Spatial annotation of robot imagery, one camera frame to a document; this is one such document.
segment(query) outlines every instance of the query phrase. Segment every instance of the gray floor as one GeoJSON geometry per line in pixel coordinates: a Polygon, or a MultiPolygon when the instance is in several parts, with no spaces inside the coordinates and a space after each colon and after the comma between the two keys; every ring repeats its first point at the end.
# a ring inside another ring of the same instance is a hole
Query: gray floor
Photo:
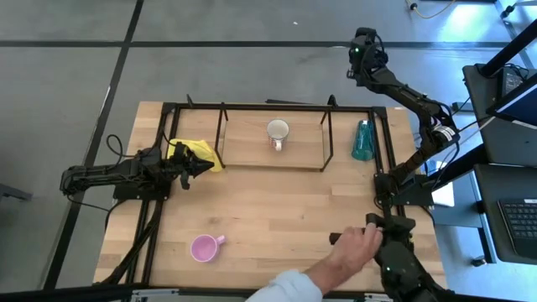
{"type": "MultiPolygon", "coordinates": [[[[2,0],[0,40],[122,40],[134,4],[134,0],[2,0]]],[[[420,10],[431,14],[444,5],[423,1],[420,10]]],[[[456,3],[437,18],[423,20],[408,14],[404,0],[146,0],[134,39],[337,41],[349,40],[359,26],[369,26],[390,42],[507,42],[510,37],[498,15],[494,5],[486,3],[456,3]]],[[[535,8],[517,8],[508,20],[520,31],[536,15],[535,8]]],[[[388,49],[388,66],[401,81],[451,104],[468,96],[461,68],[486,62],[497,52],[388,49]]],[[[67,208],[58,191],[60,173],[83,159],[118,53],[116,48],[0,48],[0,183],[34,193],[27,203],[0,202],[0,292],[42,285],[67,208]]],[[[531,45],[528,54],[537,64],[537,46],[531,45]]],[[[519,57],[513,62],[522,65],[519,57]]],[[[324,103],[335,94],[341,104],[398,105],[356,88],[345,78],[347,67],[346,49],[130,49],[105,135],[115,133],[126,143],[138,102],[182,102],[186,93],[195,102],[274,98],[324,103]]],[[[456,117],[460,127],[473,120],[472,115],[456,117]]],[[[415,118],[412,125],[416,131],[415,118]]],[[[477,135],[462,152],[479,141],[477,135]]],[[[96,164],[113,160],[102,144],[96,164]]],[[[109,207],[111,192],[90,190],[85,202],[109,207]]],[[[102,211],[81,210],[60,287],[91,283],[103,221],[102,211]]],[[[511,263],[472,268],[467,259],[482,253],[477,232],[439,226],[437,233],[451,289],[522,300],[537,296],[537,289],[529,286],[537,269],[511,263]]]]}

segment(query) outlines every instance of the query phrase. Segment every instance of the sleeve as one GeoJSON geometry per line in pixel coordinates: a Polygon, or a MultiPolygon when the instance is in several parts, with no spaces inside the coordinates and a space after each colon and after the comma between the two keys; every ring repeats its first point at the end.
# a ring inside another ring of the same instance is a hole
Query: sleeve
{"type": "Polygon", "coordinates": [[[283,272],[247,302],[321,302],[322,292],[310,277],[296,270],[283,272]]]}

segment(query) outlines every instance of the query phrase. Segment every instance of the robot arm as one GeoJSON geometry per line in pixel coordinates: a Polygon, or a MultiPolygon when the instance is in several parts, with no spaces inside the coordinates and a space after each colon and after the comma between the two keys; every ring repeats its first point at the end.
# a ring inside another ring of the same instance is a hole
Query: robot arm
{"type": "Polygon", "coordinates": [[[72,166],[61,175],[60,190],[74,195],[99,185],[126,185],[140,190],[158,190],[180,175],[181,187],[190,188],[189,176],[212,168],[214,163],[199,159],[184,144],[177,143],[174,155],[162,159],[159,148],[138,151],[132,159],[94,167],[72,166]]]}
{"type": "Polygon", "coordinates": [[[397,80],[386,67],[388,55],[375,29],[360,28],[349,49],[351,69],[347,78],[356,81],[370,91],[391,97],[414,112],[420,121],[421,145],[404,163],[376,178],[379,200],[387,200],[404,189],[405,183],[427,159],[438,154],[459,140],[458,129],[451,118],[449,108],[427,95],[417,92],[397,80]]]}

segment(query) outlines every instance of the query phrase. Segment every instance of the yellow cloth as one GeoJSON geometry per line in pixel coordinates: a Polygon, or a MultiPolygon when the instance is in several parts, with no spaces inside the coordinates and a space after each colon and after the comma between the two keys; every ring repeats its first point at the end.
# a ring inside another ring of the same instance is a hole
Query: yellow cloth
{"type": "MultiPolygon", "coordinates": [[[[204,141],[193,141],[188,139],[180,139],[180,138],[174,138],[169,141],[172,144],[182,143],[186,145],[199,159],[208,160],[210,162],[213,162],[215,165],[211,168],[211,172],[220,172],[222,171],[222,165],[220,164],[220,160],[218,160],[218,156],[216,156],[215,151],[209,146],[209,144],[204,141]]],[[[170,145],[168,148],[168,156],[169,159],[172,155],[174,155],[175,146],[170,145]]]]}

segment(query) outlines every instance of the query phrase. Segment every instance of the human hand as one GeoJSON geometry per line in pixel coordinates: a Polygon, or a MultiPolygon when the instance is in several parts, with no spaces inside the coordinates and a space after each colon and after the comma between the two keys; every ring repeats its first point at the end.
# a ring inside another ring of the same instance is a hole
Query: human hand
{"type": "Polygon", "coordinates": [[[360,272],[375,256],[382,241],[383,234],[373,223],[368,223],[363,233],[360,227],[348,227],[334,244],[330,255],[305,273],[326,294],[360,272]]]}
{"type": "Polygon", "coordinates": [[[362,228],[348,227],[334,244],[328,260],[347,271],[350,278],[375,256],[382,240],[383,234],[373,223],[368,223],[363,233],[362,228]]]}

